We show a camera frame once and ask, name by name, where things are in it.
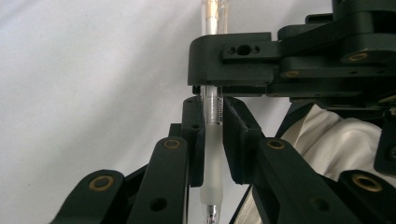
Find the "black metal frame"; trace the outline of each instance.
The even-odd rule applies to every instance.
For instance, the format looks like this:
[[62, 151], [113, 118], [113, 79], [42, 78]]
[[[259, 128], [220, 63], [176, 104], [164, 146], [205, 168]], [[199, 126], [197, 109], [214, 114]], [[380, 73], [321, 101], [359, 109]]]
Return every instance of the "black metal frame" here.
[[[396, 223], [396, 189], [363, 171], [338, 182], [316, 174], [279, 139], [315, 103], [343, 118], [383, 126], [375, 169], [396, 175], [396, 2], [333, 0], [333, 14], [278, 32], [208, 35], [191, 43], [189, 85], [222, 87], [223, 145], [235, 183], [253, 187], [265, 223]], [[284, 96], [295, 104], [267, 138], [245, 104], [229, 96]], [[186, 223], [189, 187], [203, 183], [201, 100], [183, 104], [180, 124], [147, 167], [124, 177], [83, 178], [52, 223]]]

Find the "hole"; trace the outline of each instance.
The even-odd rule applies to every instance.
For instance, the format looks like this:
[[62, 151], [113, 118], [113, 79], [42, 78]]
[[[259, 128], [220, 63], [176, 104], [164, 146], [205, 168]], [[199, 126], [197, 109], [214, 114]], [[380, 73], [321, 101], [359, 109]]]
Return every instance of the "hole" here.
[[236, 53], [238, 55], [249, 55], [250, 52], [251, 52], [251, 49], [250, 49], [250, 46], [248, 46], [248, 45], [239, 46], [238, 49], [236, 50]]
[[114, 184], [113, 176], [99, 175], [90, 182], [88, 188], [96, 192], [101, 192], [108, 190], [113, 184]]
[[106, 185], [108, 185], [108, 183], [110, 183], [110, 181], [107, 178], [103, 178], [103, 179], [98, 179], [94, 185], [96, 188], [102, 188]]
[[267, 142], [267, 146], [274, 149], [282, 149], [285, 147], [285, 145], [282, 142], [279, 142], [277, 140], [269, 140]]
[[228, 52], [229, 54], [235, 54], [235, 48], [234, 48], [234, 47], [230, 47], [230, 48], [227, 50], [227, 52]]
[[163, 146], [169, 149], [175, 149], [181, 146], [181, 143], [175, 139], [167, 140], [163, 143]]
[[167, 205], [165, 198], [157, 198], [151, 201], [149, 208], [154, 212], [159, 212], [163, 210]]
[[289, 71], [289, 72], [286, 72], [285, 75], [286, 75], [286, 77], [297, 77], [300, 75], [300, 72], [299, 71]]
[[253, 51], [252, 51], [252, 53], [254, 53], [254, 54], [257, 54], [257, 53], [259, 53], [260, 52], [260, 48], [259, 47], [254, 47], [254, 49], [253, 49]]
[[324, 201], [323, 199], [320, 198], [315, 198], [311, 200], [312, 205], [320, 211], [329, 211], [330, 205]]
[[371, 180], [368, 180], [368, 179], [359, 179], [359, 182], [365, 187], [372, 188], [372, 187], [375, 186], [375, 183], [373, 181], [371, 181]]
[[379, 192], [382, 190], [381, 184], [367, 175], [354, 174], [352, 176], [352, 181], [360, 188], [371, 192]]
[[352, 56], [349, 56], [347, 59], [350, 62], [356, 62], [356, 61], [363, 60], [363, 59], [365, 59], [367, 57], [368, 57], [368, 54], [363, 52], [363, 53], [357, 53], [357, 54], [354, 54]]

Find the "clear pen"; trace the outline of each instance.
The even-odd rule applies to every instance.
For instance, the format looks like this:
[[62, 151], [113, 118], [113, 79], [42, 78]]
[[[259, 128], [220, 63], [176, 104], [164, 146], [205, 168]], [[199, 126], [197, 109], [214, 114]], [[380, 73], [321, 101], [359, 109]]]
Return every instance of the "clear pen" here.
[[[202, 34], [227, 33], [228, 0], [203, 0]], [[221, 87], [202, 86], [205, 118], [205, 169], [200, 196], [205, 224], [218, 224], [222, 188], [222, 95]]]

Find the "screw hole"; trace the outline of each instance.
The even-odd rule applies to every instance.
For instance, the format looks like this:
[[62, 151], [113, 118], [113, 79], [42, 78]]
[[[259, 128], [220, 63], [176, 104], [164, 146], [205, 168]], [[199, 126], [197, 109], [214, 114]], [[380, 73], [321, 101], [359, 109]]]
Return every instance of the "screw hole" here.
[[151, 201], [149, 208], [154, 212], [159, 212], [163, 210], [167, 205], [165, 198], [157, 198]]
[[277, 140], [269, 140], [267, 142], [267, 146], [274, 148], [274, 149], [282, 149], [285, 147], [285, 145], [282, 142], [277, 141]]
[[181, 143], [176, 139], [169, 139], [163, 143], [163, 146], [169, 149], [175, 149], [181, 146]]
[[352, 181], [360, 188], [369, 190], [371, 192], [379, 192], [382, 190], [381, 184], [367, 175], [353, 175]]
[[349, 56], [347, 59], [350, 62], [356, 62], [356, 61], [360, 61], [360, 60], [366, 59], [367, 57], [368, 57], [368, 54], [363, 52], [363, 53], [357, 53], [357, 54], [354, 54], [352, 56]]
[[238, 55], [243, 55], [243, 56], [249, 55], [250, 52], [251, 52], [251, 49], [250, 49], [250, 46], [248, 46], [248, 45], [239, 46], [238, 49], [236, 50], [236, 53]]
[[289, 71], [289, 72], [286, 72], [285, 75], [286, 75], [286, 77], [297, 77], [300, 75], [300, 72], [299, 71]]
[[254, 47], [254, 49], [253, 49], [253, 51], [252, 51], [252, 53], [254, 53], [254, 54], [257, 54], [257, 53], [259, 53], [260, 52], [260, 48], [259, 47]]
[[90, 182], [90, 190], [101, 192], [108, 190], [114, 184], [114, 178], [111, 175], [99, 175]]
[[227, 50], [227, 52], [228, 52], [229, 54], [235, 54], [235, 48], [234, 48], [234, 47], [231, 47], [231, 48], [229, 48], [229, 49]]

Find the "white fabric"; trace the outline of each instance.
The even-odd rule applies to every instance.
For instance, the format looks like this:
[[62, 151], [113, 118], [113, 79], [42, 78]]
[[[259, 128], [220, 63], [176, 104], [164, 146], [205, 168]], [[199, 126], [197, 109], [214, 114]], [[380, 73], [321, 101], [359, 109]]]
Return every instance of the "white fabric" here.
[[[375, 171], [374, 159], [381, 129], [358, 119], [341, 119], [314, 105], [282, 136], [311, 167], [335, 181], [345, 170], [363, 170], [380, 176], [396, 187], [396, 179]], [[235, 224], [262, 223], [251, 192]]]
[[[234, 1], [229, 33], [272, 32], [331, 0]], [[181, 121], [201, 0], [3, 0], [0, 4], [0, 223], [50, 222], [85, 175], [125, 175]], [[288, 99], [245, 99], [274, 136]], [[221, 223], [246, 187], [224, 162]], [[190, 223], [202, 223], [191, 190]]]

